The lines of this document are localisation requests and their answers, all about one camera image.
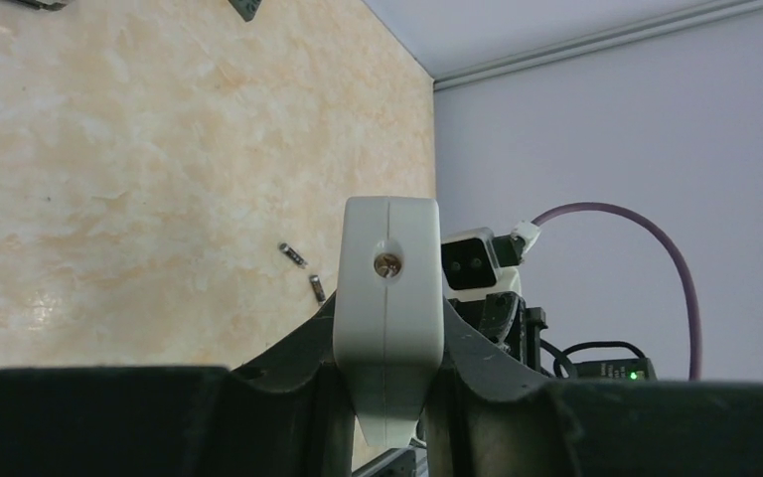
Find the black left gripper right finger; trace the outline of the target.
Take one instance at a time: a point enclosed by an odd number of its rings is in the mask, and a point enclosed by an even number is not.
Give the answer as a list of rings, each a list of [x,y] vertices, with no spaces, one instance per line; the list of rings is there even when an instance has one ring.
[[[763,476],[763,384],[556,380],[444,307],[433,476]]]

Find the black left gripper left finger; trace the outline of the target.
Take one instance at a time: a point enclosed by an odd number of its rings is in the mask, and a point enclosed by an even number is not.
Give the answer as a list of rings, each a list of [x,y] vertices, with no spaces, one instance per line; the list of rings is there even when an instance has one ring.
[[[235,369],[0,369],[0,476],[347,476],[335,304]]]

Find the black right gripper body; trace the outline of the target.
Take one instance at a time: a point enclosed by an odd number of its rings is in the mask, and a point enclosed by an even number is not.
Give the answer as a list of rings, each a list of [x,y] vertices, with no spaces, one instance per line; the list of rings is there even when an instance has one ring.
[[[541,332],[547,328],[541,308],[528,308],[516,292],[491,293],[469,302],[454,299],[453,308],[467,324],[506,354],[547,375],[541,364]]]

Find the white remote control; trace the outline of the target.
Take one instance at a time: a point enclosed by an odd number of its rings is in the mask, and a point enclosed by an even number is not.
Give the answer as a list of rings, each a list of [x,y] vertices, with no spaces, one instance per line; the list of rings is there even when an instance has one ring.
[[[443,306],[436,201],[349,199],[333,352],[368,445],[414,435],[443,357]]]

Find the AAA battery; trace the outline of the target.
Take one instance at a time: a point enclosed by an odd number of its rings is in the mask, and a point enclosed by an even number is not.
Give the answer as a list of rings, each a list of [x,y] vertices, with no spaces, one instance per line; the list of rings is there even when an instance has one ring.
[[[320,277],[317,274],[311,274],[309,276],[309,283],[312,287],[312,291],[317,303],[320,305],[324,304],[327,300],[327,295],[323,288]]]
[[[281,242],[278,245],[278,249],[282,254],[284,254],[287,258],[289,258],[296,266],[302,269],[304,269],[307,266],[308,261],[289,243]]]

